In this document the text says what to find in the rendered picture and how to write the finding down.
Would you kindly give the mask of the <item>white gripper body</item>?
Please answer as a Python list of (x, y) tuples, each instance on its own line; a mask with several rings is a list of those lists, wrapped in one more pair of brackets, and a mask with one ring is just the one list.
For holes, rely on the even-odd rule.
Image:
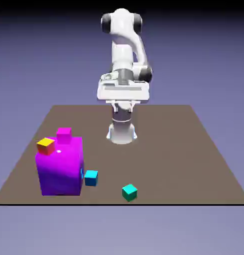
[(148, 101), (149, 83), (129, 80), (128, 85), (119, 85), (117, 80), (100, 80), (97, 99), (105, 101)]

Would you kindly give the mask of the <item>small magenta cube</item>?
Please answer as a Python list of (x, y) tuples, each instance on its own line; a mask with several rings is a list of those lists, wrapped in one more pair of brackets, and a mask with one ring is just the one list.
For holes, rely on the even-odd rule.
[(70, 127), (59, 127), (56, 132), (57, 143), (70, 144), (72, 140), (72, 130)]

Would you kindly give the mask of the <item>small blue cube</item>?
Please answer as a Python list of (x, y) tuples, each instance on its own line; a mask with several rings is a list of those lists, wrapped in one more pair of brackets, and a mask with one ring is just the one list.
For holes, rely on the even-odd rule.
[(87, 170), (84, 176), (86, 186), (96, 186), (98, 182), (98, 171)]

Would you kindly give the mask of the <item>small orange cube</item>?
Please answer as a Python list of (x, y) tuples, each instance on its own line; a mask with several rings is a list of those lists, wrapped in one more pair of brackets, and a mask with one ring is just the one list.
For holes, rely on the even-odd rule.
[(50, 155), (55, 151), (55, 140), (45, 137), (37, 142), (36, 146), (40, 154)]

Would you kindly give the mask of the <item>small teal cube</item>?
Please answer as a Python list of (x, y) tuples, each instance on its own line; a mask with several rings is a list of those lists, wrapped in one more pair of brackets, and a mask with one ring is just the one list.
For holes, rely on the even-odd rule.
[(122, 196), (127, 202), (136, 199), (137, 195), (138, 189), (133, 184), (128, 184), (122, 188)]

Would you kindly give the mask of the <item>large magenta box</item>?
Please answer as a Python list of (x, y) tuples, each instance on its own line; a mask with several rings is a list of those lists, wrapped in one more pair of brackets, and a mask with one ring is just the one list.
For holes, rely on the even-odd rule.
[(73, 137), (69, 144), (59, 144), (50, 155), (37, 153), (35, 163), (43, 196), (79, 196), (84, 175), (83, 143)]

